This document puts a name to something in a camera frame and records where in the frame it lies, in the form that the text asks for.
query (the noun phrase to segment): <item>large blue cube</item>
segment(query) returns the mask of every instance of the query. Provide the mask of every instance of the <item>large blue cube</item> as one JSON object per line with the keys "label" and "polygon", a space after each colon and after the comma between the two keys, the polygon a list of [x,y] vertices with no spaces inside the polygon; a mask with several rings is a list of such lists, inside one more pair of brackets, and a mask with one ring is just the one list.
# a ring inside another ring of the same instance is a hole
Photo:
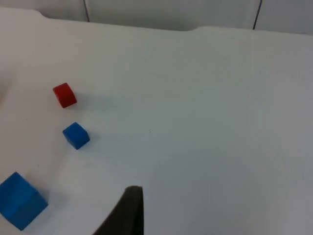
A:
{"label": "large blue cube", "polygon": [[80,149],[90,141],[87,131],[76,122],[63,130],[63,135],[75,149]]}
{"label": "large blue cube", "polygon": [[48,203],[19,173],[13,173],[0,185],[0,213],[23,230]]}

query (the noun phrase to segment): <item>black object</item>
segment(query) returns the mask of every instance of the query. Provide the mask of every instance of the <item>black object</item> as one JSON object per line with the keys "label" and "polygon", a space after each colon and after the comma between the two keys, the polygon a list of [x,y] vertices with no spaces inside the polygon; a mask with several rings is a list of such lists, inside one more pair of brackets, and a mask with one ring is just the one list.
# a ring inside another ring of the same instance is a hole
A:
{"label": "black object", "polygon": [[130,186],[93,235],[143,235],[143,225],[142,187]]}

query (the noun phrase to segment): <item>block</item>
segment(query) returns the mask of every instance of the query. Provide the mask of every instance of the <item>block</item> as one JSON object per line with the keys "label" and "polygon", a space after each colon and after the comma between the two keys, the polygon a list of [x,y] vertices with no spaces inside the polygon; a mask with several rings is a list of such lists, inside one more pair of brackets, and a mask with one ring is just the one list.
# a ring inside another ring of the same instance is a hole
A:
{"label": "block", "polygon": [[17,172],[0,185],[0,213],[21,231],[47,206],[39,192]]}
{"label": "block", "polygon": [[62,108],[77,103],[76,97],[67,83],[63,83],[53,88],[53,92],[57,96]]}
{"label": "block", "polygon": [[75,149],[80,149],[90,141],[87,131],[76,122],[63,130],[63,135]]}

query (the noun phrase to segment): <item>table surface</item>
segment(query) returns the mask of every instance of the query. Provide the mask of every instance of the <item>table surface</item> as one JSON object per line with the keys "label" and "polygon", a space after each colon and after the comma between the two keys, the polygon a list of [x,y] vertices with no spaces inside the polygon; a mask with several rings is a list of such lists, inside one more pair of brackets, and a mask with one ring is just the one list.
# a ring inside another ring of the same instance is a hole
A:
{"label": "table surface", "polygon": [[[147,235],[312,234],[313,37],[8,8],[0,31],[0,181],[18,171],[49,201],[26,234],[90,235],[129,185]],[[23,233],[0,217],[0,234]]]}

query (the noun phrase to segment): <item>toy block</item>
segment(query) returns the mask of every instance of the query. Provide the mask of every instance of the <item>toy block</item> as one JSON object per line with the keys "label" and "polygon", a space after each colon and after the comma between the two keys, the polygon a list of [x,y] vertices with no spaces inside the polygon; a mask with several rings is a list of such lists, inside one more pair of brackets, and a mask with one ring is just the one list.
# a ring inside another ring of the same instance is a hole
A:
{"label": "toy block", "polygon": [[63,135],[75,149],[81,148],[90,141],[87,131],[76,122],[63,130]]}
{"label": "toy block", "polygon": [[76,97],[67,83],[63,83],[53,88],[53,92],[57,96],[62,108],[77,103]]}
{"label": "toy block", "polygon": [[21,231],[47,206],[39,192],[17,172],[0,185],[0,213]]}

